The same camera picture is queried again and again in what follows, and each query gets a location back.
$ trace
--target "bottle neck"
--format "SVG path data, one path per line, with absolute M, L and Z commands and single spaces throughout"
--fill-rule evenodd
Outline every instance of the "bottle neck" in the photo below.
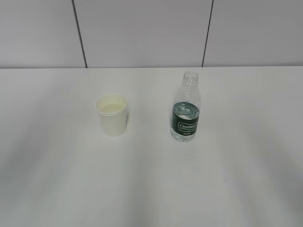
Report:
M 187 89 L 194 89 L 198 87 L 198 82 L 199 76 L 195 72 L 186 72 L 183 76 L 183 81 L 182 84 L 187 88 Z

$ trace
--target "wall seam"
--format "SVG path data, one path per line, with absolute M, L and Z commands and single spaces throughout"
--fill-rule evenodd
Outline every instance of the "wall seam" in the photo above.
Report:
M 78 17 L 77 17 L 77 12 L 76 12 L 76 7 L 75 7 L 74 0 L 71 0 L 71 4 L 72 4 L 72 9 L 74 11 L 75 20 L 76 20 L 76 25 L 77 25 L 78 36 L 79 36 L 79 41 L 80 41 L 80 45 L 81 45 L 84 65 L 85 65 L 85 68 L 87 68 L 87 62 L 86 62 L 86 57 L 85 57 L 85 52 L 84 52 L 84 47 L 83 47 L 83 42 L 82 42 L 82 37 L 81 37 L 81 32 L 80 32 L 80 26 L 79 26 L 79 22 L 78 22 Z
M 206 47 L 207 47 L 207 41 L 208 41 L 208 34 L 209 34 L 210 22 L 211 22 L 212 14 L 213 14 L 213 7 L 214 7 L 214 0 L 212 0 L 212 6 L 211 6 L 211 8 L 210 8 L 210 14 L 209 14 L 209 20 L 208 20 L 208 27 L 207 27 L 207 34 L 206 34 L 206 39 L 205 39 L 205 46 L 204 46 L 204 53 L 203 53 L 203 59 L 202 59 L 202 65 L 201 65 L 201 67 L 204 66 L 205 52 L 206 52 Z

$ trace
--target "brand logo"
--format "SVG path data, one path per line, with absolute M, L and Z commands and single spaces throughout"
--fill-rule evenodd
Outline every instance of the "brand logo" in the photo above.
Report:
M 194 124 L 185 124 L 185 123 L 182 123 L 182 122 L 178 122 L 178 128 L 180 130 L 192 131 L 193 129 L 196 128 L 196 123 L 194 123 Z

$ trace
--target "bottle label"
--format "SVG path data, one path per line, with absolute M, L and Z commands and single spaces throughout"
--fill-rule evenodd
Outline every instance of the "bottle label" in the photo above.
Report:
M 176 113 L 172 112 L 172 118 L 171 118 L 171 126 L 172 129 L 182 135 L 182 136 L 190 136 L 195 134 L 197 131 L 197 125 L 198 125 L 199 116 L 195 119 L 183 119 L 176 115 Z

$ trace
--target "white wall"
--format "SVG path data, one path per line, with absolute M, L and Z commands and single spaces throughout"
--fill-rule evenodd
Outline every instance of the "white wall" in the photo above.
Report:
M 201 67 L 211 0 L 75 0 L 88 67 Z
M 204 66 L 303 65 L 302 0 L 214 0 Z
M 212 0 L 75 0 L 88 67 L 199 67 Z M 214 0 L 204 66 L 303 65 L 303 0 Z M 0 68 L 85 67 L 71 0 L 2 0 Z
M 70 0 L 1 0 L 0 68 L 84 67 Z

